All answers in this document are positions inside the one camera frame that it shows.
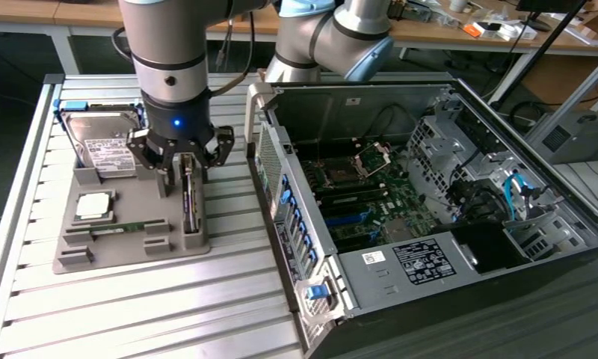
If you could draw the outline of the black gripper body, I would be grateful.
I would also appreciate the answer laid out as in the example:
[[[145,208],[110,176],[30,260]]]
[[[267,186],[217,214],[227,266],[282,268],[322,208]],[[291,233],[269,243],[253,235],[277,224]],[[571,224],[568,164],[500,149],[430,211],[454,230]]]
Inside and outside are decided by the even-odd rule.
[[[163,102],[141,91],[149,127],[159,137],[169,140],[207,143],[214,137],[210,121],[207,88],[197,97],[183,102]]]

